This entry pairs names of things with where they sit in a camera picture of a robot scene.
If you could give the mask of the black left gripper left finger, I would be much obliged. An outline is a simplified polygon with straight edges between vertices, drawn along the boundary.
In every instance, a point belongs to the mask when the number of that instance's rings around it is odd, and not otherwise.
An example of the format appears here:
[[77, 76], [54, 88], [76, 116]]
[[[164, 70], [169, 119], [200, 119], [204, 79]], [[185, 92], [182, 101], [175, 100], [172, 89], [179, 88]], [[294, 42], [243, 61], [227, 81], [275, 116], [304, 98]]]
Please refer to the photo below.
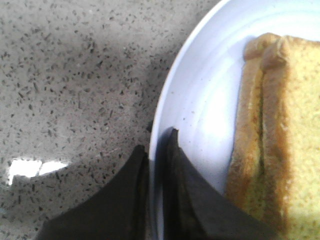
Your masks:
[[137, 145], [120, 171], [79, 206], [46, 221], [37, 240], [143, 240], [149, 160]]

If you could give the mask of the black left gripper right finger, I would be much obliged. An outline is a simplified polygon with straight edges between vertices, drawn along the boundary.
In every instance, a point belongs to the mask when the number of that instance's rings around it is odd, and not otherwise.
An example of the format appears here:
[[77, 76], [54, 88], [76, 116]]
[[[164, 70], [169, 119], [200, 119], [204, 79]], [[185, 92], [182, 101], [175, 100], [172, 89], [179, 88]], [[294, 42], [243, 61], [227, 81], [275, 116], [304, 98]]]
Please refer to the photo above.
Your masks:
[[276, 240], [266, 224], [249, 216], [216, 191], [169, 136], [163, 170], [163, 223], [166, 240]]

